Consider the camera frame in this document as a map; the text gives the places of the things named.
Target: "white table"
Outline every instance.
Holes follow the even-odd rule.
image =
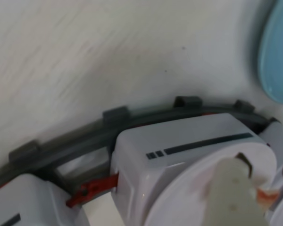
[[[177,95],[251,102],[283,122],[256,81],[272,0],[0,0],[0,166],[121,105]]]

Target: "gray plastic piece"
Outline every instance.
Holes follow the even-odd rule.
[[[8,160],[12,164],[22,164],[22,161],[27,161],[30,156],[33,156],[40,151],[40,147],[36,141],[31,141],[8,154]]]
[[[242,100],[237,100],[234,105],[234,108],[244,113],[253,113],[255,110],[255,107],[253,105]]]
[[[119,107],[103,113],[105,124],[121,123],[130,118],[130,112],[127,107]]]
[[[174,107],[192,107],[200,108],[202,106],[202,99],[199,97],[176,97]]]

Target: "blue plastic object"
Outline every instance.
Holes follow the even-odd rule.
[[[265,92],[283,104],[283,0],[266,25],[259,50],[258,73]]]

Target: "red plastic part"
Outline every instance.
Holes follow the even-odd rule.
[[[95,195],[117,187],[118,174],[108,178],[93,180],[81,185],[81,189],[71,199],[66,202],[70,208],[90,201]]]

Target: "dark stripe decal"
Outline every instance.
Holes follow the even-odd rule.
[[[17,214],[0,226],[13,226],[16,223],[18,223],[20,220],[21,220],[20,214]]]
[[[223,142],[228,142],[228,141],[233,141],[233,140],[246,139],[250,137],[253,137],[253,135],[251,135],[250,133],[242,133],[242,134],[231,135],[231,136],[226,136],[226,137],[219,137],[219,138],[214,138],[214,139],[209,139],[209,140],[202,140],[199,142],[180,145],[177,147],[171,147],[171,148],[165,149],[164,151],[167,155],[170,155],[170,154],[175,154],[178,152],[188,151],[194,148],[220,144]]]

